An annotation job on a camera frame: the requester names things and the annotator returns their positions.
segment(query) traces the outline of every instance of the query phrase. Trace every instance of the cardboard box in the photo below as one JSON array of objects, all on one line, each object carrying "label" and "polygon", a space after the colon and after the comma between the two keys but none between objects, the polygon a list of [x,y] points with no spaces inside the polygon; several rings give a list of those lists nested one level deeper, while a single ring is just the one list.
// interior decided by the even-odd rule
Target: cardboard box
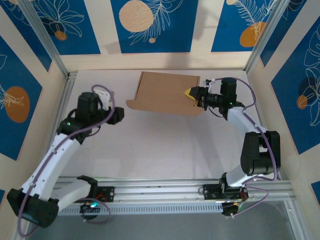
[{"label": "cardboard box", "polygon": [[143,71],[134,100],[127,100],[126,105],[134,110],[197,116],[204,109],[195,106],[185,91],[199,83],[199,76]]}]

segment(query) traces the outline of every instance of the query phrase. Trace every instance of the purple cable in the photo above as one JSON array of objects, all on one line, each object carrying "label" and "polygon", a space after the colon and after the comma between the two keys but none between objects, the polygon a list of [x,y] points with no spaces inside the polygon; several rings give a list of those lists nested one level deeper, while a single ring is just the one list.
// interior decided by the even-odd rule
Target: purple cable
[{"label": "purple cable", "polygon": [[77,135],[77,134],[80,134],[80,133],[83,133],[83,132],[86,132],[86,131],[89,131],[91,129],[94,129],[96,127],[99,127],[100,125],[106,123],[109,121],[109,119],[112,117],[112,115],[114,114],[115,112],[115,98],[114,98],[114,93],[112,91],[110,91],[108,88],[106,88],[105,86],[102,86],[100,84],[96,84],[96,85],[93,85],[92,88],[91,88],[91,91],[93,92],[94,91],[94,88],[95,87],[100,87],[100,88],[103,88],[104,90],[106,90],[109,95],[110,95],[110,101],[112,103],[112,106],[111,106],[111,112],[109,113],[109,115],[104,119],[102,120],[101,122],[97,123],[97,124],[94,124],[92,126],[88,126],[86,128],[83,128],[81,130],[78,130],[78,131],[75,131],[73,133],[71,133],[70,135],[66,136],[61,142],[59,142],[57,144],[57,146],[54,148],[54,151],[52,151],[50,153],[50,155],[46,158],[46,160],[44,161],[43,165],[41,166],[40,170],[38,171],[38,173],[35,175],[33,181],[32,181],[32,185],[28,188],[28,190],[26,191],[26,194],[22,200],[22,204],[20,206],[20,209],[19,209],[19,212],[18,212],[18,224],[17,224],[17,231],[18,231],[18,234],[20,235],[20,237],[22,238],[27,238],[27,237],[30,237],[34,232],[35,230],[38,228],[35,227],[31,232],[27,233],[27,234],[24,234],[22,231],[21,231],[21,221],[22,221],[22,214],[23,214],[23,211],[24,211],[24,208],[26,206],[26,202],[27,202],[27,199],[28,199],[28,196],[30,195],[33,187],[36,185],[36,182],[38,181],[38,178],[40,177],[41,173],[44,171],[45,167],[47,166],[48,162],[50,161],[50,159],[53,157],[53,155],[55,154],[55,152],[58,151],[58,149],[62,146],[62,144],[64,144],[68,139],[72,138],[73,136]]},{"label": "purple cable", "polygon": [[[257,126],[256,122],[245,112],[246,109],[256,105],[256,102],[257,102],[257,97],[256,97],[256,94],[254,92],[254,90],[252,89],[252,87],[246,83],[245,81],[243,81],[242,79],[240,78],[237,78],[237,77],[231,77],[231,78],[234,78],[236,79],[237,81],[240,81],[242,82],[243,84],[245,84],[251,91],[251,94],[252,94],[252,98],[253,98],[253,103],[248,105],[248,106],[245,106],[242,110],[242,113],[243,115],[256,127],[256,129],[261,133],[262,135],[262,138],[263,140],[265,141],[265,144],[266,144],[266,147],[269,151],[269,154],[270,154],[270,157],[271,157],[271,161],[272,161],[272,167],[273,167],[273,178],[267,178],[267,177],[263,177],[263,176],[255,176],[255,177],[252,177],[246,181],[244,181],[242,183],[243,187],[247,187],[247,188],[250,188],[250,189],[255,189],[255,190],[259,190],[259,191],[263,191],[263,192],[266,192],[266,196],[264,198],[262,198],[261,200],[257,201],[255,204],[253,204],[252,206],[246,208],[245,210],[241,211],[241,212],[238,212],[236,214],[233,214],[231,217],[235,217],[239,214],[242,214],[244,212],[246,212],[247,210],[249,209],[252,209],[254,208],[255,206],[257,206],[258,204],[262,203],[262,201],[264,201],[268,196],[269,196],[269,192],[265,189],[262,189],[262,188],[258,188],[258,187],[253,187],[253,186],[247,186],[247,183],[251,182],[252,180],[255,180],[255,179],[262,179],[262,180],[267,180],[267,181],[275,181],[278,177],[278,172],[277,172],[277,164],[276,164],[276,159],[275,159],[275,156],[274,156],[274,153],[272,151],[272,148],[269,144],[269,141],[267,139],[267,136],[265,135],[265,133],[262,131],[262,129]],[[222,78],[217,78],[215,79],[216,81],[221,81]]]},{"label": "purple cable", "polygon": [[82,219],[83,219],[86,223],[88,223],[88,224],[95,224],[95,225],[102,225],[102,224],[106,224],[106,223],[109,221],[109,218],[110,218],[110,216],[111,216],[111,210],[110,210],[110,208],[107,206],[107,204],[105,204],[104,202],[102,202],[102,201],[100,201],[100,200],[98,200],[98,199],[90,198],[90,197],[81,198],[81,199],[79,199],[79,200],[81,200],[81,201],[92,201],[92,202],[100,203],[100,204],[101,204],[102,206],[104,206],[104,207],[108,210],[108,212],[109,212],[109,216],[108,216],[108,218],[107,218],[106,220],[103,220],[103,221],[88,221],[87,219],[85,219],[85,211],[86,211],[87,209],[90,209],[90,208],[87,208],[86,210],[83,211],[83,213],[82,213],[82,215],[81,215]]}]

